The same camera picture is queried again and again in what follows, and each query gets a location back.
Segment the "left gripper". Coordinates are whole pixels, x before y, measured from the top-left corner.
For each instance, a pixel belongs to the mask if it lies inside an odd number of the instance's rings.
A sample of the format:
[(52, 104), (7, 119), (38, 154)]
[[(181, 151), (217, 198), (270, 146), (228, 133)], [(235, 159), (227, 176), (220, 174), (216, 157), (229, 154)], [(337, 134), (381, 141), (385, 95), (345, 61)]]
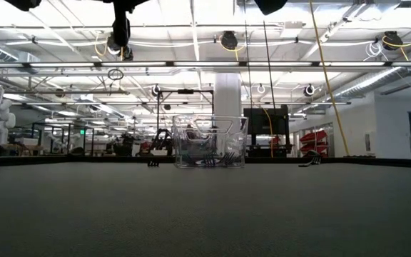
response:
[(129, 40), (129, 21), (126, 13), (131, 9), (129, 4), (142, 4), (148, 0), (101, 0), (104, 3), (113, 3), (115, 21), (112, 25), (115, 42), (126, 46)]

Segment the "white building column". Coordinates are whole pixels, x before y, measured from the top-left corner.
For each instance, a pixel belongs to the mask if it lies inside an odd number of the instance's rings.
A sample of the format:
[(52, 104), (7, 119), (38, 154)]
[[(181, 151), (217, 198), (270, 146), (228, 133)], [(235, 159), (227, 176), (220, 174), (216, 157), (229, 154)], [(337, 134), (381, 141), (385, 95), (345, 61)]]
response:
[(217, 116), (240, 116), (241, 80), (239, 74), (217, 73), (214, 88), (214, 114)]

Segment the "black panel on stand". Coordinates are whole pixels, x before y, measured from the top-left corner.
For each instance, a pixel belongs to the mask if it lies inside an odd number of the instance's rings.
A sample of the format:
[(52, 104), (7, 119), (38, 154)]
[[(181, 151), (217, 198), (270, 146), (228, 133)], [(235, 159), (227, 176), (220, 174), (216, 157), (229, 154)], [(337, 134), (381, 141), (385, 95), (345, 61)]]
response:
[(243, 109), (248, 119), (249, 157), (286, 158), (292, 150), (288, 106), (277, 109)]

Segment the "red stacked storage bins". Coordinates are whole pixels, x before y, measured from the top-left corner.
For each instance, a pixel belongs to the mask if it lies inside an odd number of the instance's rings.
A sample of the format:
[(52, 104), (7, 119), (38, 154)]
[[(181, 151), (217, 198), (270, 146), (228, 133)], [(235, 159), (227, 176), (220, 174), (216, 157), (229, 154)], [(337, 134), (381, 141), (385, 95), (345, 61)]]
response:
[(300, 139), (300, 152), (303, 156), (316, 152), (322, 157), (328, 157), (328, 133), (324, 130), (310, 132)]

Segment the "long ceiling light rail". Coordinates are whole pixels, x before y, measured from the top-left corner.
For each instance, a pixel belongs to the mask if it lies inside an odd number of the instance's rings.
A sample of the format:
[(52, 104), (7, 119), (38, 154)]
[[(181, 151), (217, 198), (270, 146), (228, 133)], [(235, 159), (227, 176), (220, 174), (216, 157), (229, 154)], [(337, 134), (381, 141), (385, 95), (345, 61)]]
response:
[(4, 62), (0, 69), (15, 68), (126, 68), (126, 67), (411, 67), (411, 61), (114, 61), (114, 62)]

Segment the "black metal rig frame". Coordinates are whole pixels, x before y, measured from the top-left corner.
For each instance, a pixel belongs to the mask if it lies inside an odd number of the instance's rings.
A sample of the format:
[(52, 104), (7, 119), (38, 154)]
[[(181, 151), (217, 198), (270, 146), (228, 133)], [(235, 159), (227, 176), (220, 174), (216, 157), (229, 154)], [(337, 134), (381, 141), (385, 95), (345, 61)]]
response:
[[(0, 166), (23, 166), (51, 163), (85, 162), (85, 163), (145, 163), (150, 161), (156, 163), (175, 163), (172, 156), (146, 156), (146, 157), (123, 157), (123, 156), (0, 156)], [(311, 158), (270, 158), (270, 157), (247, 157), (245, 164), (304, 164)], [(396, 166), (411, 168), (411, 159), (393, 158), (323, 158), (321, 163), (351, 163), (373, 166)]]

